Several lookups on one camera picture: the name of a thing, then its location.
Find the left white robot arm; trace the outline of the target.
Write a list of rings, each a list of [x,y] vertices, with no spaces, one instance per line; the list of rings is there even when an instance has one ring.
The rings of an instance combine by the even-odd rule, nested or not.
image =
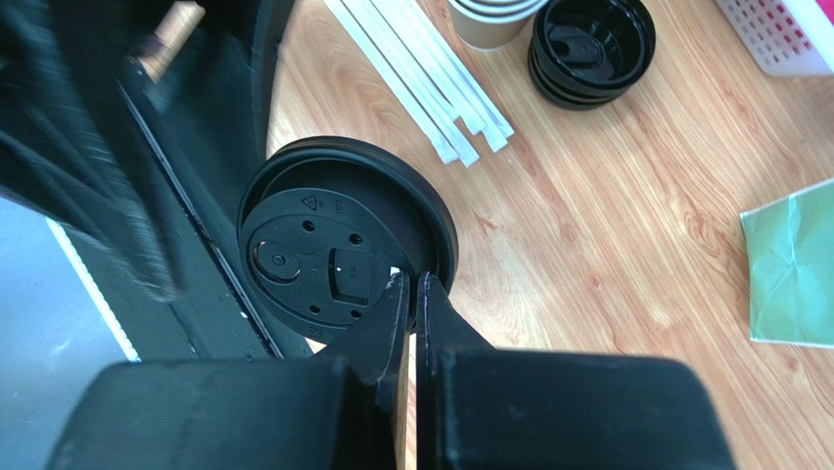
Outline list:
[[[185,288],[173,194],[233,272],[237,212],[266,158],[290,1],[206,1],[160,80],[168,1],[1,5],[1,193],[105,249],[155,299]]]

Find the single black lid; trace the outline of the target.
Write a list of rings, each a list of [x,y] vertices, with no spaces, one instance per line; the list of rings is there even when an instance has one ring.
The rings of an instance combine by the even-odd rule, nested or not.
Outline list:
[[[387,150],[342,136],[281,147],[258,170],[238,210],[246,283],[292,331],[334,341],[367,315],[390,277],[430,272],[445,289],[459,261],[440,193]]]

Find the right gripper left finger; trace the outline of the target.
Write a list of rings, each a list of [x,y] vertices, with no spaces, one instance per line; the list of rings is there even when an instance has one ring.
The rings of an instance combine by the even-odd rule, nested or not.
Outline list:
[[[71,413],[50,469],[394,469],[410,283],[399,273],[307,359],[123,362]]]

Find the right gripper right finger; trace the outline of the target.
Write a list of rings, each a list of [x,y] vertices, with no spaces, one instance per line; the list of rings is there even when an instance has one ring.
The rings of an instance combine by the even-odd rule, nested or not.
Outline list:
[[[661,357],[503,350],[424,273],[416,294],[421,469],[732,469],[710,396]]]

